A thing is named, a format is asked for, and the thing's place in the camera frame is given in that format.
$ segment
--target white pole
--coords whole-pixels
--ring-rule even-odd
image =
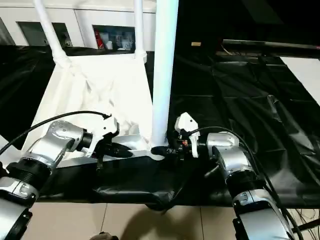
[[[135,32],[135,56],[143,58],[147,62],[147,53],[144,50],[144,9],[143,0],[134,0],[134,32]]]
[[[179,0],[156,2],[151,146],[165,146]]]
[[[52,50],[53,60],[57,63],[62,60],[68,60],[66,53],[63,51],[54,27],[48,17],[48,14],[45,10],[45,6],[41,0],[33,0],[35,9],[40,18],[40,23],[45,33],[46,39],[49,42],[50,48]]]

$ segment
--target glass cabinet door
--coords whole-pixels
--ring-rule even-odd
[[[40,22],[18,21],[25,40],[29,46],[47,46],[49,45],[45,32]],[[53,22],[54,31],[62,47],[72,47],[72,42],[65,23]]]
[[[2,21],[0,17],[0,45],[14,45],[15,42],[10,36],[10,33],[8,32],[6,25]]]
[[[87,48],[135,50],[135,13],[128,11],[75,10]],[[156,14],[143,13],[146,51],[155,50]]]
[[[135,50],[135,28],[130,26],[93,25],[94,36],[99,49]]]
[[[49,19],[63,47],[84,47],[73,9],[46,9]],[[18,46],[46,46],[47,38],[35,8],[0,7],[0,18]]]

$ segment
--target white plastic part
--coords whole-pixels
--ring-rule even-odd
[[[32,125],[73,111],[91,110],[112,114],[119,122],[120,128],[119,136],[114,140],[121,140],[123,145],[131,146],[133,157],[149,156],[152,101],[144,59],[136,57],[135,54],[67,57],[62,54],[61,47],[58,47],[58,38],[41,0],[34,2],[43,28],[49,28],[45,31],[47,38],[53,39],[49,44],[56,46],[52,52],[57,52],[53,56],[54,58],[57,56],[55,58],[57,64]],[[63,120],[90,132],[102,118],[98,115],[80,114],[65,117]],[[34,141],[41,138],[47,129],[48,125],[44,125],[30,132],[22,151],[27,150]],[[83,156],[83,152],[67,153],[62,160],[64,163],[60,165],[66,167],[92,162],[91,158]],[[75,160],[77,157],[81,157],[82,160]]]
[[[179,0],[159,0],[156,4],[152,147],[167,145]]]
[[[191,132],[193,130],[198,129],[198,123],[187,113],[182,113],[175,121],[174,129],[180,133],[180,131],[183,129],[186,132]],[[192,150],[192,156],[194,158],[198,158],[198,139],[199,139],[200,133],[195,132],[193,133],[189,139],[191,141],[191,150]]]
[[[115,132],[117,132],[117,125],[117,120],[113,116],[99,122],[99,124],[95,126],[95,128],[91,131],[92,141],[90,147],[85,153],[85,157],[91,157],[91,155],[94,153],[97,143],[100,140],[104,139],[104,135],[108,133],[114,134]]]
[[[57,63],[57,61],[59,61],[61,64],[64,64],[64,62],[68,64],[68,62],[70,61],[60,45],[54,27],[49,20],[48,14],[46,13],[44,4],[41,0],[33,0],[33,2],[35,9],[39,15],[40,23],[45,33],[46,39],[48,40],[50,48],[52,50],[54,62]]]
[[[144,49],[144,21],[143,0],[134,0],[134,33],[135,33],[135,57],[143,58],[147,62],[147,53]]]
[[[198,123],[189,115],[189,113],[182,113],[175,121],[174,129],[180,133],[182,129],[186,132],[191,132],[198,129]]]

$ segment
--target black plastic sheet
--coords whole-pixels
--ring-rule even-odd
[[[0,134],[11,140],[30,126],[54,63],[46,47],[0,50],[0,111],[5,116]],[[66,52],[69,56],[108,53],[87,48]],[[152,89],[153,54],[146,71]],[[280,58],[176,55],[169,138],[183,112],[200,127],[222,126],[240,134],[285,207],[319,207],[320,107]],[[105,162],[99,173],[95,164],[59,168],[39,201],[229,206],[220,174],[204,178],[212,167],[206,159],[139,157]]]

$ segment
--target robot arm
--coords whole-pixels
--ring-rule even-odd
[[[206,146],[209,157],[217,158],[232,197],[236,238],[294,239],[289,223],[240,148],[239,139],[230,132],[209,133]]]
[[[233,225],[238,240],[294,239],[276,201],[264,189],[264,181],[259,179],[239,146],[239,139],[227,131],[207,135],[193,133],[197,129],[196,121],[185,112],[175,123],[179,137],[174,148],[154,147],[151,152],[163,156],[178,154],[180,159],[192,155],[216,161],[214,169],[221,171],[232,198],[236,213]]]
[[[114,134],[115,119],[105,121],[106,126],[113,127],[103,127],[102,134]],[[55,121],[18,162],[7,166],[9,174],[0,178],[0,240],[18,240],[23,236],[32,217],[29,209],[65,153],[94,148],[98,142],[94,135],[69,122]]]

